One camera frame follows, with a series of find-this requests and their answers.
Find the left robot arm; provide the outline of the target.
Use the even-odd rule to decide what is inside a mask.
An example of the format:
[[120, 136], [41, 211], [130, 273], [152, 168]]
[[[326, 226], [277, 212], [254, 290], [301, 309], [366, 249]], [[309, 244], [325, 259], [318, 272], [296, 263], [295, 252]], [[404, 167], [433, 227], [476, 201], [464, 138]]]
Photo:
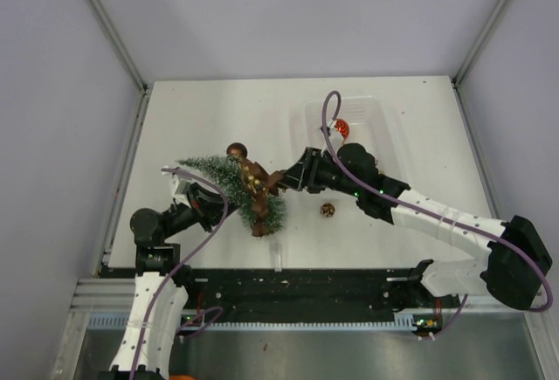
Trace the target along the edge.
[[194, 225], [212, 237], [237, 207], [222, 192], [180, 182], [166, 211], [137, 210], [129, 221], [136, 246], [135, 290], [121, 344], [99, 379], [168, 379], [171, 350], [184, 307], [198, 295], [179, 244], [166, 240]]

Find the matte brown bauble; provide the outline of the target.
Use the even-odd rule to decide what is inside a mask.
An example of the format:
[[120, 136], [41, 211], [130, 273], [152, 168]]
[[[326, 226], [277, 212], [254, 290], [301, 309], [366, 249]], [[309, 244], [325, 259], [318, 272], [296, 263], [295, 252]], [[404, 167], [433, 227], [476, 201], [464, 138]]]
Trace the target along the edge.
[[227, 147], [226, 154], [230, 156], [246, 159], [248, 156], [248, 149], [243, 143], [234, 142]]

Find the white plastic basket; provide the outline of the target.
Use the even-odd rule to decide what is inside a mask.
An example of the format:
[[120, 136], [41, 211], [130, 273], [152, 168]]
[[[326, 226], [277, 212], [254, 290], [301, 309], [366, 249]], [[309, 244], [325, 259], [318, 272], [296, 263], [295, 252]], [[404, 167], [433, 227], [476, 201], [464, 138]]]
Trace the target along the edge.
[[[306, 134], [305, 146], [324, 147], [320, 131], [323, 101], [312, 100], [305, 105], [302, 113]], [[397, 151], [392, 132], [378, 100], [372, 96], [353, 96], [344, 98], [337, 115], [349, 125], [347, 142], [360, 143], [377, 161], [377, 167], [390, 176], [401, 176]]]

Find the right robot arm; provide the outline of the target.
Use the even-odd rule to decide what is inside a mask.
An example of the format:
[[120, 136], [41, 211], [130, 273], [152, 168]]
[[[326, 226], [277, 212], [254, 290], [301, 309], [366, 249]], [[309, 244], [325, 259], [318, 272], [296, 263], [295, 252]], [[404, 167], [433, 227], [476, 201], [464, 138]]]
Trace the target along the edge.
[[467, 260], [428, 259], [418, 265], [418, 277], [407, 293], [420, 307], [449, 294], [491, 295], [507, 307], [530, 312], [553, 304], [546, 279], [553, 260], [529, 219], [483, 218], [441, 204], [383, 174], [375, 157], [358, 143], [342, 146], [335, 155], [307, 148], [284, 170], [280, 183], [313, 194], [332, 190], [350, 195], [367, 216], [466, 253]]

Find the faceted brown bauble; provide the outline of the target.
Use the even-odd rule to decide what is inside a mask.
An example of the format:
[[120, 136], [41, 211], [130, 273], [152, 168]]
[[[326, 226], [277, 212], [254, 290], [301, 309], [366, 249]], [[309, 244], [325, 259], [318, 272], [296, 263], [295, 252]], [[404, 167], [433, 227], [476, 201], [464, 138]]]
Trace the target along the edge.
[[280, 171], [274, 171], [269, 177], [268, 177], [268, 182], [271, 185], [276, 184], [277, 182], [279, 182], [281, 179], [283, 178], [283, 173]]

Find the brown and gold ornament garland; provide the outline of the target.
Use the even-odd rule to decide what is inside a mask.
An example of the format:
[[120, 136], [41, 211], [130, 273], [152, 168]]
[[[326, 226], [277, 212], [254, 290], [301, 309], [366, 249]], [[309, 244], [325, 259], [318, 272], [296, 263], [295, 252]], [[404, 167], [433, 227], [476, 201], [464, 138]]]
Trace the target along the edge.
[[264, 237], [268, 232], [267, 218], [270, 212], [268, 199], [279, 195], [278, 183], [268, 182], [269, 174], [258, 162], [240, 158], [241, 183], [252, 199], [251, 210], [255, 215], [252, 225], [254, 237]]

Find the red glitter bauble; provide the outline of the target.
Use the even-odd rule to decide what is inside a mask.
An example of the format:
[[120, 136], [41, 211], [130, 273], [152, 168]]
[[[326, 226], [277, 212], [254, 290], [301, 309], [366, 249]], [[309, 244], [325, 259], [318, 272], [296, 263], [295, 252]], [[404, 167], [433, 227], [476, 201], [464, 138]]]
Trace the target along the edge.
[[337, 119], [335, 122], [335, 129], [342, 136], [343, 140], [346, 140], [350, 134], [349, 124], [343, 119]]

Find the brown pine cone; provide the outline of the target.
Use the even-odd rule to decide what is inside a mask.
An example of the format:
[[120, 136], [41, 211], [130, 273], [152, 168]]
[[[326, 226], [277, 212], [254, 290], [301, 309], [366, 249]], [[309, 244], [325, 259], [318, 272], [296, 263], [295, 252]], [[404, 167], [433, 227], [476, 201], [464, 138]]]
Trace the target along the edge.
[[324, 203], [320, 207], [320, 214], [325, 218], [331, 218], [334, 216], [336, 208], [331, 203]]

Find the small green christmas tree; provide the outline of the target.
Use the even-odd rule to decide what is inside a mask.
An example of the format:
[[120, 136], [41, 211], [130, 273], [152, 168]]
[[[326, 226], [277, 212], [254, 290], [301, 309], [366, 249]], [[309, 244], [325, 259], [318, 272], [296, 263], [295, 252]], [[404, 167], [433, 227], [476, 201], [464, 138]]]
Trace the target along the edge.
[[[252, 233], [255, 215], [251, 210], [251, 196], [241, 183], [240, 158], [230, 155], [209, 155], [189, 157], [178, 163], [184, 168], [198, 171], [223, 191], [230, 206], [237, 210], [243, 225]], [[280, 196], [280, 189], [278, 196], [269, 197], [268, 204], [270, 207], [267, 218], [269, 232], [266, 236], [272, 236], [283, 230], [287, 218], [286, 202]]]

